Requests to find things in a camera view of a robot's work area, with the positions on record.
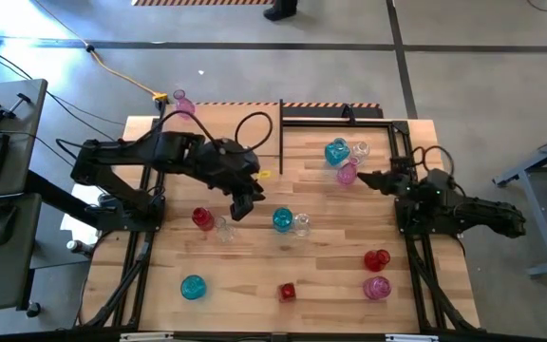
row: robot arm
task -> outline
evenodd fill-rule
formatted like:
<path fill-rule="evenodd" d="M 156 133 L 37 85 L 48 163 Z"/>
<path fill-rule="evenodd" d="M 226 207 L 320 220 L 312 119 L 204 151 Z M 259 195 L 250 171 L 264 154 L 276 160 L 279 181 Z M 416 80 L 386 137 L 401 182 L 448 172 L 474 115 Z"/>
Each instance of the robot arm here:
<path fill-rule="evenodd" d="M 398 198 L 396 211 L 402 233 L 456 236 L 482 224 L 509 238 L 525 235 L 524 216 L 514 205 L 459 194 L 453 178 L 442 170 L 431 170 L 419 182 L 397 171 L 359 173 L 358 178 L 371 189 Z"/>
<path fill-rule="evenodd" d="M 258 157 L 252 151 L 227 153 L 243 150 L 229 139 L 204 141 L 202 135 L 179 132 L 148 134 L 135 142 L 86 141 L 71 178 L 82 185 L 100 186 L 109 193 L 101 206 L 108 206 L 111 215 L 122 211 L 145 219 L 162 215 L 162 201 L 158 199 L 161 194 L 152 196 L 132 188 L 111 166 L 144 165 L 163 173 L 181 174 L 204 182 L 209 189 L 218 188 L 224 195 L 232 195 L 232 219 L 241 220 L 253 210 L 254 201 L 265 199 L 263 188 L 252 178 L 260 169 Z"/>

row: butcher block tabletop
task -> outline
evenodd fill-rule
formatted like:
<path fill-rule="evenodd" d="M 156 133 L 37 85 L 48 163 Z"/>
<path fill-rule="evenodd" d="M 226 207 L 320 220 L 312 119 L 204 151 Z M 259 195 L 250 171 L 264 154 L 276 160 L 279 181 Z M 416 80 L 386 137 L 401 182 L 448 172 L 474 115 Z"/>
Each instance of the butcher block tabletop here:
<path fill-rule="evenodd" d="M 388 170 L 387 132 L 364 127 L 284 127 L 280 151 L 277 104 L 199 105 L 197 115 L 215 138 L 232 138 L 236 123 L 257 110 L 270 114 L 274 123 L 271 140 L 255 151 L 262 171 L 259 183 L 267 198 L 255 203 L 253 212 L 242 221 L 231 220 L 231 198 L 219 190 L 208 190 L 186 176 L 166 175 L 166 213 L 153 245 L 140 331 L 417 333 L 406 243 L 397 231 L 394 198 L 359 180 L 340 186 L 336 169 L 324 160 L 325 145 L 342 137 L 350 145 L 361 141 L 370 145 L 370 155 L 359 171 Z M 123 137 L 138 138 L 154 119 L 128 118 Z M 408 123 L 414 147 L 437 144 L 433 122 Z M 257 143 L 266 128 L 265 119 L 251 119 L 242 127 L 241 143 Z M 193 122 L 181 117 L 168 121 L 164 130 L 198 132 Z M 282 175 L 278 172 L 280 152 Z M 427 157 L 430 167 L 443 168 L 436 150 Z M 139 186 L 140 167 L 118 167 L 116 172 L 129 184 Z M 423 169 L 418 173 L 420 177 L 425 174 Z M 236 230 L 233 241 L 220 241 L 214 230 L 200 231 L 191 220 L 196 207 L 226 218 Z M 279 207 L 308 214 L 310 234 L 277 233 L 272 214 Z M 128 237 L 126 232 L 115 232 L 99 244 L 85 285 L 83 321 L 94 316 L 118 285 Z M 389 251 L 391 261 L 374 274 L 365 268 L 363 257 L 378 249 Z M 432 236 L 432 249 L 441 287 L 465 319 L 479 326 L 461 246 L 450 237 Z M 189 275 L 206 281 L 205 297 L 191 301 L 182 297 L 180 283 Z M 373 276 L 389 279 L 392 292 L 388 298 L 374 301 L 365 297 L 363 282 Z M 296 300 L 280 303 L 277 287 L 290 282 L 295 286 Z M 128 292 L 125 317 L 131 311 L 134 293 L 135 285 Z M 433 322 L 429 291 L 424 290 L 424 298 Z"/>

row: yellow warning stripe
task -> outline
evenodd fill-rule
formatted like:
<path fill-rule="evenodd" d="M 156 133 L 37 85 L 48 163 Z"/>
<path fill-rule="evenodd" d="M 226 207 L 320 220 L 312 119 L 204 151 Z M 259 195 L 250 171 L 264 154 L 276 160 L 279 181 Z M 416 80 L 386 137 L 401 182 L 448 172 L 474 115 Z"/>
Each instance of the yellow warning stripe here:
<path fill-rule="evenodd" d="M 196 105 L 278 105 L 278 103 L 196 103 Z"/>
<path fill-rule="evenodd" d="M 132 0 L 133 6 L 271 5 L 274 0 Z"/>
<path fill-rule="evenodd" d="M 196 103 L 196 105 L 278 105 L 278 103 Z M 373 103 L 348 105 L 353 108 L 379 108 L 379 104 Z M 284 106 L 292 108 L 340 108 L 343 103 L 284 103 Z"/>
<path fill-rule="evenodd" d="M 285 107 L 292 108 L 340 108 L 343 106 L 342 103 L 284 103 Z M 357 103 L 349 104 L 353 108 L 378 108 L 379 104 L 370 104 L 370 103 Z"/>

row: concrete floor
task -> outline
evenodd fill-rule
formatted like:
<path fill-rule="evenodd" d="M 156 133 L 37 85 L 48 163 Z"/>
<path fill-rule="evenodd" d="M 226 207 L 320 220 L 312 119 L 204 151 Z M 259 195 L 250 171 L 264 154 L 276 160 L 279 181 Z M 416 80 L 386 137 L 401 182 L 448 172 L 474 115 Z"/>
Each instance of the concrete floor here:
<path fill-rule="evenodd" d="M 392 44 L 385 0 L 303 0 L 289 21 L 266 22 L 260 6 L 132 8 L 129 0 L 42 0 L 86 39 L 125 42 L 356 43 Z M 408 45 L 547 46 L 547 13 L 523 0 L 396 0 Z M 72 38 L 29 1 L 0 0 L 0 37 Z M 378 102 L 386 118 L 406 118 L 396 55 L 390 51 L 101 49 L 112 67 L 154 89 L 184 88 L 194 101 Z M 37 48 L 11 39 L 0 53 L 49 90 L 111 120 L 154 115 L 150 97 L 99 68 L 82 49 Z M 528 237 L 510 240 L 486 228 L 466 234 L 467 264 L 482 326 L 495 333 L 547 337 L 547 276 L 525 269 L 546 261 L 532 216 L 515 185 L 499 190 L 491 179 L 547 141 L 547 53 L 406 54 L 420 119 L 432 119 L 440 144 L 453 154 L 458 182 L 473 196 L 510 200 L 527 216 Z M 18 77 L 0 65 L 0 82 Z M 119 136 L 118 125 L 96 124 Z M 97 134 L 47 100 L 39 136 L 53 144 Z M 70 190 L 69 169 L 39 143 L 31 169 Z M 45 266 L 79 261 L 62 246 L 61 215 L 42 211 L 33 259 Z M 68 328 L 86 267 L 45 269 L 33 296 L 45 311 L 27 324 L 21 313 L 0 311 L 0 333 Z"/>

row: gray desk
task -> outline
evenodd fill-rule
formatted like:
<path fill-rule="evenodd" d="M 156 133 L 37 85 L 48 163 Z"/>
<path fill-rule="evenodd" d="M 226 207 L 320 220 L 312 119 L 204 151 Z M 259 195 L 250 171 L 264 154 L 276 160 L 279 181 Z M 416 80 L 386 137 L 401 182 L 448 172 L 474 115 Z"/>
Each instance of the gray desk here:
<path fill-rule="evenodd" d="M 10 240 L 0 246 L 0 309 L 18 307 L 23 302 L 41 208 L 41 197 L 36 194 L 0 199 L 0 205 L 9 201 L 19 210 Z"/>
<path fill-rule="evenodd" d="M 17 118 L 5 119 L 1 130 L 37 134 L 37 126 L 46 98 L 46 80 L 28 80 L 0 83 L 0 105 L 10 108 L 16 103 L 17 93 L 31 99 L 31 104 L 22 103 L 16 110 Z M 28 165 L 35 139 L 25 134 L 9 134 L 9 150 L 0 175 L 0 196 L 21 194 L 25 190 Z"/>

